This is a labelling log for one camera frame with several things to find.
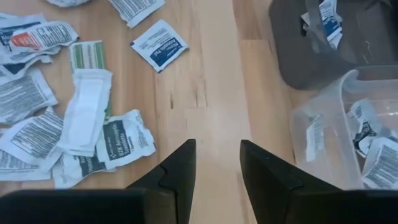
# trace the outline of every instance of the dark gray tray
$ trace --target dark gray tray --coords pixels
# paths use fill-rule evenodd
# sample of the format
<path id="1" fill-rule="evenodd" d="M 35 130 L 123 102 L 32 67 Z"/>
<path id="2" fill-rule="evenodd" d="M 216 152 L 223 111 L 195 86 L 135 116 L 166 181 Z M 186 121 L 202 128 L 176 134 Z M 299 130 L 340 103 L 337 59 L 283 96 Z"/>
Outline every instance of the dark gray tray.
<path id="1" fill-rule="evenodd" d="M 326 41 L 318 0 L 274 0 L 269 8 L 282 78 L 293 88 L 314 90 L 348 70 L 398 61 L 396 1 L 338 0 L 343 38 L 337 50 Z M 311 30 L 301 15 L 309 12 Z"/>

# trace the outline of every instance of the green striped label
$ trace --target green striped label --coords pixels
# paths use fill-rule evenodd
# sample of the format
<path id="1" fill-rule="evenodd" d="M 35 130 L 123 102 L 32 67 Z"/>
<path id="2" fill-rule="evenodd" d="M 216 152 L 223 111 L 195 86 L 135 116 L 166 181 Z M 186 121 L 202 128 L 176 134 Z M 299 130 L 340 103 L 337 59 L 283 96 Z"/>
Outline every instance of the green striped label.
<path id="1" fill-rule="evenodd" d="M 72 73 L 76 69 L 106 69 L 104 44 L 102 41 L 77 42 L 69 47 L 70 65 Z M 111 117 L 112 104 L 109 98 L 105 111 L 105 121 Z"/>

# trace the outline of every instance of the black object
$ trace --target black object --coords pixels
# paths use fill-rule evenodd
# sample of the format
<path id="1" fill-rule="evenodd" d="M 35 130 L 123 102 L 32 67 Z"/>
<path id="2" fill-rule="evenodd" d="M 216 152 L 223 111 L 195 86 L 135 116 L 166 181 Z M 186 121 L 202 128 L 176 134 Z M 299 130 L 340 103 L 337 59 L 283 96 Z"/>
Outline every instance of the black object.
<path id="1" fill-rule="evenodd" d="M 0 223 L 186 224 L 195 186 L 190 139 L 125 190 L 22 190 L 0 198 Z"/>
<path id="2" fill-rule="evenodd" d="M 398 223 L 396 191 L 342 191 L 250 141 L 240 153 L 258 224 Z"/>
<path id="3" fill-rule="evenodd" d="M 273 0 L 269 8 L 279 70 L 286 84 L 320 89 L 347 71 L 398 61 L 398 3 L 395 0 L 337 0 L 343 38 L 333 50 L 326 40 L 321 0 Z M 310 15 L 303 30 L 301 15 Z"/>

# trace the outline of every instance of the crumpled wrapper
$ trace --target crumpled wrapper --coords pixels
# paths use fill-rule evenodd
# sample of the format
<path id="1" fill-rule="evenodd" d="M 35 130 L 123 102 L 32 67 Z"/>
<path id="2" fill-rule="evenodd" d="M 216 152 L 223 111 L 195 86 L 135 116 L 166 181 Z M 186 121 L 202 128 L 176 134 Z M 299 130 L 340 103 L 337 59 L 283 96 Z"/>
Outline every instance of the crumpled wrapper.
<path id="1" fill-rule="evenodd" d="M 84 4 L 90 0 L 47 0 L 47 1 L 59 7 L 73 7 Z"/>

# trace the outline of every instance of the torn paper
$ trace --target torn paper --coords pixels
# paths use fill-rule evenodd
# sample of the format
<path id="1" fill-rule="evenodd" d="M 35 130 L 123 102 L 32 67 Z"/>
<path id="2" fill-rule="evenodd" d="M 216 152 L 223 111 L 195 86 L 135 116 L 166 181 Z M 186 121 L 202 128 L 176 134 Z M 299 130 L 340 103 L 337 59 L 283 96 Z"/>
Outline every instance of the torn paper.
<path id="1" fill-rule="evenodd" d="M 122 20 L 132 29 L 147 16 L 162 7 L 164 0 L 108 0 L 119 12 Z"/>
<path id="2" fill-rule="evenodd" d="M 138 110 L 112 117 L 104 124 L 96 145 L 98 159 L 105 162 L 107 169 L 124 166 L 155 151 L 154 138 Z"/>
<path id="3" fill-rule="evenodd" d="M 323 117 L 313 118 L 311 125 L 307 128 L 307 147 L 305 149 L 305 159 L 307 162 L 313 161 L 318 151 L 325 150 L 325 139 L 323 134 Z"/>
<path id="4" fill-rule="evenodd" d="M 332 49 L 337 49 L 338 44 L 343 37 L 343 29 L 340 26 L 340 23 L 343 21 L 343 19 L 337 14 L 336 9 L 336 0 L 324 0 L 319 5 L 323 26 L 326 32 L 326 38 L 329 41 L 330 47 Z M 311 20 L 308 12 L 303 14 L 301 17 L 306 24 L 310 25 Z"/>
<path id="5" fill-rule="evenodd" d="M 131 42 L 131 47 L 150 63 L 156 72 L 162 71 L 188 49 L 187 43 L 163 20 L 156 22 Z"/>
<path id="6" fill-rule="evenodd" d="M 35 61 L 41 56 L 41 60 L 51 61 L 47 55 L 58 53 L 59 49 L 52 49 L 41 53 L 23 52 L 17 54 L 11 50 L 9 40 L 12 34 L 21 29 L 26 29 L 34 25 L 46 22 L 43 14 L 33 16 L 21 16 L 10 19 L 0 19 L 0 66 L 4 75 L 12 77 L 14 80 L 20 78 Z"/>
<path id="7" fill-rule="evenodd" d="M 47 1 L 59 7 L 74 7 L 84 4 L 90 0 L 47 0 Z"/>
<path id="8" fill-rule="evenodd" d="M 98 68 L 106 69 L 104 44 L 101 40 L 77 42 L 69 46 L 70 64 L 72 73 L 78 69 Z M 106 108 L 105 120 L 110 119 L 112 113 L 112 104 L 109 99 Z"/>
<path id="9" fill-rule="evenodd" d="M 0 139 L 8 130 L 8 128 L 0 128 Z M 39 166 L 26 164 L 0 150 L 0 181 L 49 180 L 50 178 L 50 172 L 42 172 Z"/>
<path id="10" fill-rule="evenodd" d="M 81 182 L 94 172 L 115 172 L 116 169 L 106 170 L 105 164 L 93 157 L 71 156 L 63 154 L 52 169 L 54 186 L 56 189 L 68 189 Z"/>
<path id="11" fill-rule="evenodd" d="M 398 182 L 398 143 L 379 138 L 372 142 L 362 181 L 371 189 L 393 189 Z"/>
<path id="12" fill-rule="evenodd" d="M 382 127 L 381 130 L 376 134 L 376 136 L 366 136 L 364 139 L 362 139 L 359 142 L 359 144 L 358 144 L 359 150 L 357 151 L 358 154 L 360 156 L 362 156 L 363 158 L 366 158 L 366 156 L 369 152 L 369 149 L 372 145 L 373 140 L 375 140 L 377 138 L 381 138 L 381 137 L 386 137 L 393 141 L 398 141 L 397 133 L 394 130 L 391 130 L 386 127 Z"/>
<path id="13" fill-rule="evenodd" d="M 14 19 L 17 16 L 0 12 L 0 19 Z"/>
<path id="14" fill-rule="evenodd" d="M 65 112 L 58 146 L 72 155 L 93 156 L 104 124 L 112 73 L 103 69 L 76 69 L 73 83 L 75 94 Z"/>
<path id="15" fill-rule="evenodd" d="M 14 124 L 56 104 L 58 101 L 39 69 L 31 68 L 27 76 L 0 85 L 0 123 Z"/>
<path id="16" fill-rule="evenodd" d="M 359 100 L 351 106 L 347 116 L 354 147 L 360 155 L 366 155 L 365 151 L 361 151 L 359 142 L 365 137 L 376 136 L 382 129 L 373 105 L 366 98 Z"/>
<path id="17" fill-rule="evenodd" d="M 38 24 L 17 30 L 10 39 L 13 52 L 44 52 L 59 45 L 69 46 L 79 38 L 73 27 L 62 21 Z"/>
<path id="18" fill-rule="evenodd" d="M 53 48 L 53 54 L 58 53 L 60 48 Z M 27 75 L 27 70 L 34 65 L 36 62 L 41 61 L 42 63 L 52 63 L 52 59 L 47 55 L 37 56 L 27 63 L 7 64 L 0 66 L 0 85 L 8 82 L 18 80 L 23 76 Z"/>
<path id="19" fill-rule="evenodd" d="M 62 119 L 52 108 L 47 108 L 44 114 L 15 124 L 0 139 L 0 149 L 49 171 L 62 154 L 56 147 L 61 132 Z"/>

